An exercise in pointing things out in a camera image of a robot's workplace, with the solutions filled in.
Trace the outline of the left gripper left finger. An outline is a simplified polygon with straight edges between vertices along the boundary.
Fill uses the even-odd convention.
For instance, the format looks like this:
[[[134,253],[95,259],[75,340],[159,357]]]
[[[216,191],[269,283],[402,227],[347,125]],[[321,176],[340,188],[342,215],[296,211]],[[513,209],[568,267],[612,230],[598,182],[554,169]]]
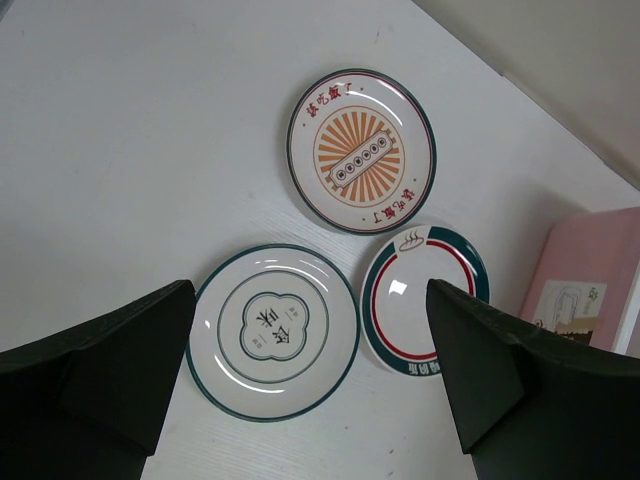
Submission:
[[[195,315],[178,280],[1,355],[4,479],[138,479],[153,456]]]

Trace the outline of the orange sunburst plate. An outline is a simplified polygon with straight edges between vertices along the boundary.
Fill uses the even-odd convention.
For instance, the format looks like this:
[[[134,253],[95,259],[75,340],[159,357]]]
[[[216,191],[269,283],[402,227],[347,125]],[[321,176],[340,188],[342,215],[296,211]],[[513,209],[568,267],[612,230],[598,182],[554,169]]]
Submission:
[[[291,114],[286,159],[304,204],[356,235],[413,219],[437,169],[434,131],[417,98],[392,77],[347,68],[313,83]]]

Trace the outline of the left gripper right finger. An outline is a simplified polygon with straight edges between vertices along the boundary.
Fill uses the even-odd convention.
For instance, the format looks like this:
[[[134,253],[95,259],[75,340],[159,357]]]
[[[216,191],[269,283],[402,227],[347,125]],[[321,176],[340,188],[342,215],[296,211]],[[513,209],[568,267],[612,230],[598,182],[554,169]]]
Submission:
[[[551,333],[444,280],[426,310],[480,479],[636,479],[639,361]]]

